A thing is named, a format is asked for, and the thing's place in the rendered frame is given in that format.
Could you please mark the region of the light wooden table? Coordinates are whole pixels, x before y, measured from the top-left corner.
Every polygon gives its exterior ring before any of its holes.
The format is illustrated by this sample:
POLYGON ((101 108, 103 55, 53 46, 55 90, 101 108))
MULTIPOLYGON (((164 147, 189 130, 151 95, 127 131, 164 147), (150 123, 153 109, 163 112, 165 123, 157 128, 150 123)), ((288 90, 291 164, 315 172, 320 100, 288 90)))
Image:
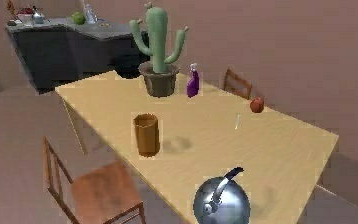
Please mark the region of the light wooden table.
POLYGON ((208 84, 189 98, 186 83, 179 75, 173 95, 154 98, 142 78, 108 72, 56 91, 189 224, 197 224, 197 188, 237 166, 250 224, 297 224, 337 135, 270 108, 253 113, 247 100, 208 84), (158 118, 152 157, 136 144, 134 118, 145 113, 158 118))

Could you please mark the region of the brown wooden chair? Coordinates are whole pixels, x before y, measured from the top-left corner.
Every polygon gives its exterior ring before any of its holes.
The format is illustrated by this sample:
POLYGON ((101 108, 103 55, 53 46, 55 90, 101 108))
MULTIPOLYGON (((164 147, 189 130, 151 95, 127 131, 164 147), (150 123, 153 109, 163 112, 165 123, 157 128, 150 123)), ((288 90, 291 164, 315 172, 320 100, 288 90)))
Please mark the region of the brown wooden chair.
POLYGON ((72 179, 48 139, 42 142, 47 190, 72 224, 128 224, 136 217, 147 224, 141 196, 121 161, 72 179), (71 186, 75 211, 63 199, 60 171, 71 186))
POLYGON ((252 84, 228 68, 223 79, 223 90, 249 100, 252 84))

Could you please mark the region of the small silver kettle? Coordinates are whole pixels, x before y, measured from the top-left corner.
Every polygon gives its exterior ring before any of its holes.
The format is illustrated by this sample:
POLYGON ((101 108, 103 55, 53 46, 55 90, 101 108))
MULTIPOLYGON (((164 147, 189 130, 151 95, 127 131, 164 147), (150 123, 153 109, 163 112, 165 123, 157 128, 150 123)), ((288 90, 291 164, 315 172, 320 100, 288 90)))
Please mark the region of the small silver kettle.
POLYGON ((35 24, 43 24, 44 23, 44 15, 40 13, 36 6, 32 7, 33 9, 33 21, 35 24))

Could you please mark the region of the dark grey kitchen counter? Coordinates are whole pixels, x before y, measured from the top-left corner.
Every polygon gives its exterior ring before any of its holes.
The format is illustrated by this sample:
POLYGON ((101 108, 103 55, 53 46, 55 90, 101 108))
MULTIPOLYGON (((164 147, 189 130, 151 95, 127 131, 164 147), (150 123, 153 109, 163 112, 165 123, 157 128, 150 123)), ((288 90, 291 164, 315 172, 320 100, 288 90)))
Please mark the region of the dark grey kitchen counter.
POLYGON ((149 60, 126 24, 76 25, 70 18, 52 18, 42 24, 8 26, 6 31, 40 94, 108 71, 133 79, 139 76, 138 66, 149 60))

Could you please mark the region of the purple spray bottle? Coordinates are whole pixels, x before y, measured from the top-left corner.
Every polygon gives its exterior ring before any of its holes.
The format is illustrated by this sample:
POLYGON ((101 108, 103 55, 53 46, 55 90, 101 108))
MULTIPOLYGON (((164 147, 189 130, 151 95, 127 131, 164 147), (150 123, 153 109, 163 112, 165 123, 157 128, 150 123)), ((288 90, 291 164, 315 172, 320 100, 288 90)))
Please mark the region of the purple spray bottle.
POLYGON ((192 73, 192 78, 187 84, 187 96, 192 98, 196 96, 199 92, 199 74, 197 71, 197 64, 192 63, 190 65, 190 71, 192 73))

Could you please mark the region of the green lettuce head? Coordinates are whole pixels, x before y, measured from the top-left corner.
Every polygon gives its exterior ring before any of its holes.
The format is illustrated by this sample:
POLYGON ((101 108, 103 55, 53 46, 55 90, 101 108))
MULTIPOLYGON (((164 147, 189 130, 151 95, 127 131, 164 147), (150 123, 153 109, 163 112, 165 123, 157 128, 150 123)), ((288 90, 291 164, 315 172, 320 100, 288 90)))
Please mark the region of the green lettuce head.
POLYGON ((81 12, 73 13, 72 20, 77 25, 83 25, 86 21, 85 16, 81 12))

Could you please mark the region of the clear glass bottle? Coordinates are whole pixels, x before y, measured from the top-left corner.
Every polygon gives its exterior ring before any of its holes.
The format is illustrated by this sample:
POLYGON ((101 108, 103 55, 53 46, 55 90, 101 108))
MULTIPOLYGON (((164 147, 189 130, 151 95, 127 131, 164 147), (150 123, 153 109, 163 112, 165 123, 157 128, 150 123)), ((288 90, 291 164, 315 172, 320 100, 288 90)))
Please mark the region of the clear glass bottle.
POLYGON ((85 17, 88 24, 95 24, 97 22, 97 16, 89 4, 85 5, 85 17))

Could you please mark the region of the dark brown plant pot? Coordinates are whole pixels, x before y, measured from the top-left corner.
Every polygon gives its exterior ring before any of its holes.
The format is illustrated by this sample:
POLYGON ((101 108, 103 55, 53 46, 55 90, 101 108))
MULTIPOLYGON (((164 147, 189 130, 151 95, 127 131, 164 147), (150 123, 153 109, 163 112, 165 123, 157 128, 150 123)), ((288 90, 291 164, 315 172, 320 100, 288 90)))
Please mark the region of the dark brown plant pot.
POLYGON ((141 63, 138 67, 144 78, 147 93, 152 97, 168 97, 174 93, 176 75, 180 68, 170 64, 164 73, 154 73, 150 62, 141 63))

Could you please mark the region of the red apple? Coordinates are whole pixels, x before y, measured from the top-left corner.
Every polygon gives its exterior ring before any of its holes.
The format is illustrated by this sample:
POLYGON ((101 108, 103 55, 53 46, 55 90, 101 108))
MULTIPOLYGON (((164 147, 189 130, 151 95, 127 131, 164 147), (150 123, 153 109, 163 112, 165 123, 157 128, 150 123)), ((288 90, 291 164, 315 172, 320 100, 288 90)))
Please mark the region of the red apple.
POLYGON ((261 113, 264 110, 264 99, 254 98, 250 103, 250 109, 253 113, 261 113))

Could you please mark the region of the green cactus plant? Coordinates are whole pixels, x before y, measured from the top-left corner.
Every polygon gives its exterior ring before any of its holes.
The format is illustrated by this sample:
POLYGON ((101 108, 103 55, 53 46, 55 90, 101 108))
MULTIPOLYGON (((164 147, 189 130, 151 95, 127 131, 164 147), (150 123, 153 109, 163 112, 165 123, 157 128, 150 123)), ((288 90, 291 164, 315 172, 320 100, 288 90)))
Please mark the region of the green cactus plant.
POLYGON ((185 26, 177 31, 174 50, 167 56, 165 49, 168 31, 167 12, 163 8, 153 6, 151 2, 146 3, 145 8, 149 46, 146 46, 142 39, 140 30, 141 19, 129 22, 131 33, 139 51, 149 56, 152 60, 153 72, 162 74, 167 71, 166 67, 168 64, 176 62, 180 57, 189 27, 185 26))

